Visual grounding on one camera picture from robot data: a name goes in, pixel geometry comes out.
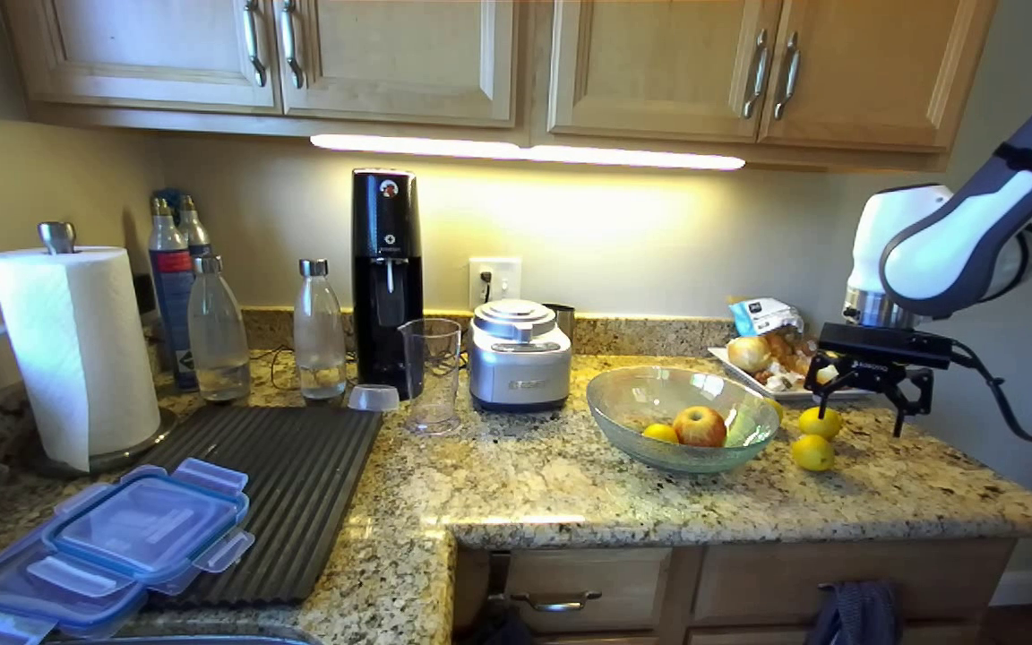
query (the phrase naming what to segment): wall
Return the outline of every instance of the wall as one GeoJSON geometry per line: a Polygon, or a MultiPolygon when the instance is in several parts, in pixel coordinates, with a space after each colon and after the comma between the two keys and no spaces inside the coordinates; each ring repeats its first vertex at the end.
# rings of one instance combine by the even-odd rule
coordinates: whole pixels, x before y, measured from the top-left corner
{"type": "MultiPolygon", "coordinates": [[[[80,131],[5,123],[25,109],[6,77],[14,63],[0,35],[0,246],[31,243],[31,223],[46,213],[77,213],[91,241],[122,243],[122,213],[146,217],[146,191],[169,179],[202,197],[237,292],[258,307],[289,305],[298,254],[332,256],[332,281],[352,296],[349,173],[393,163],[418,175],[434,307],[464,307],[471,254],[520,254],[530,296],[581,310],[722,315],[731,292],[773,292],[833,317],[864,197],[914,179],[497,167],[338,158],[300,141],[80,131]]],[[[948,182],[958,186],[1030,109],[1032,4],[1001,0],[948,182]]],[[[934,330],[1008,371],[1032,420],[1032,281],[934,330]]],[[[1032,486],[1032,445],[1004,430],[987,388],[961,370],[939,381],[934,414],[921,425],[1032,486]]],[[[1032,545],[1018,547],[1010,575],[1032,585],[1032,545]]]]}

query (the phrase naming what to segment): plastic bottle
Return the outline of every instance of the plastic bottle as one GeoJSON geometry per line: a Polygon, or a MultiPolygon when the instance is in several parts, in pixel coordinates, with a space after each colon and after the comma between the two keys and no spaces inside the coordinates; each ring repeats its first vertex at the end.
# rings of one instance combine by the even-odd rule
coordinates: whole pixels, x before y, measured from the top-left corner
{"type": "Polygon", "coordinates": [[[193,193],[182,193],[178,235],[193,256],[207,250],[207,234],[202,227],[193,193]]]}
{"type": "Polygon", "coordinates": [[[191,356],[191,330],[187,330],[187,307],[191,307],[191,287],[193,287],[193,256],[172,227],[172,207],[166,197],[151,201],[156,207],[156,234],[151,234],[151,273],[156,273],[156,296],[159,296],[159,317],[162,317],[162,359],[166,370],[172,370],[172,381],[178,389],[193,389],[193,356],[191,356]]]}
{"type": "Polygon", "coordinates": [[[340,399],[343,381],[343,330],[330,287],[326,256],[298,256],[300,292],[294,307],[294,364],[306,400],[340,399]]]}
{"type": "Polygon", "coordinates": [[[193,371],[205,400],[234,400],[250,389],[250,352],[237,296],[221,275],[221,254],[213,246],[199,254],[199,280],[191,290],[191,342],[193,371]]]}

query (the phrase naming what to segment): blue lid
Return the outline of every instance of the blue lid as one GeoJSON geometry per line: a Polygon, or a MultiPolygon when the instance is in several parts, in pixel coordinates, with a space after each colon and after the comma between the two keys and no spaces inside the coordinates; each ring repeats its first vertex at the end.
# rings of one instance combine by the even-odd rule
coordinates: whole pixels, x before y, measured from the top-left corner
{"type": "Polygon", "coordinates": [[[242,530],[244,482],[237,470],[187,457],[177,473],[141,464],[77,494],[0,550],[0,616],[113,629],[146,592],[178,596],[202,568],[230,568],[255,541],[242,530]]]}

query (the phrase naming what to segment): glass bowl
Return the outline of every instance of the glass bowl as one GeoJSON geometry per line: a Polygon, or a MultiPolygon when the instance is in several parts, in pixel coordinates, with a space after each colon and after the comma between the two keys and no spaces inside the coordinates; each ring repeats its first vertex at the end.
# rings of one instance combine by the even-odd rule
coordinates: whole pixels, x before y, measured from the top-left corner
{"type": "Polygon", "coordinates": [[[588,409],[601,436],[608,436],[630,457],[664,473],[725,473],[734,470],[773,439],[777,403],[722,371],[699,370],[608,370],[588,384],[588,409]],[[729,439],[711,445],[664,445],[642,436],[656,420],[669,421],[688,403],[711,403],[725,414],[729,439]]]}

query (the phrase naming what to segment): small bottle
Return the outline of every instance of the small bottle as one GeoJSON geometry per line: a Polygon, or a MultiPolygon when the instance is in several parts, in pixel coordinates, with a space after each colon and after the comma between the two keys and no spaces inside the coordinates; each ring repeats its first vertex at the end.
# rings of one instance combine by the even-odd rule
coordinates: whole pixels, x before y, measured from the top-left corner
{"type": "Polygon", "coordinates": [[[178,235],[193,256],[207,250],[207,234],[202,227],[193,193],[182,193],[178,235]]]}
{"type": "Polygon", "coordinates": [[[250,389],[250,352],[237,296],[221,275],[221,254],[199,254],[199,280],[191,290],[191,348],[199,389],[205,400],[234,400],[250,389]]]}
{"type": "Polygon", "coordinates": [[[162,317],[162,359],[172,370],[178,389],[193,389],[193,359],[191,359],[191,287],[193,287],[193,256],[172,223],[172,207],[166,197],[151,201],[156,207],[156,234],[151,234],[151,273],[156,273],[156,296],[162,317]]]}
{"type": "Polygon", "coordinates": [[[343,393],[343,330],[326,256],[298,256],[294,364],[306,400],[343,393]]]}

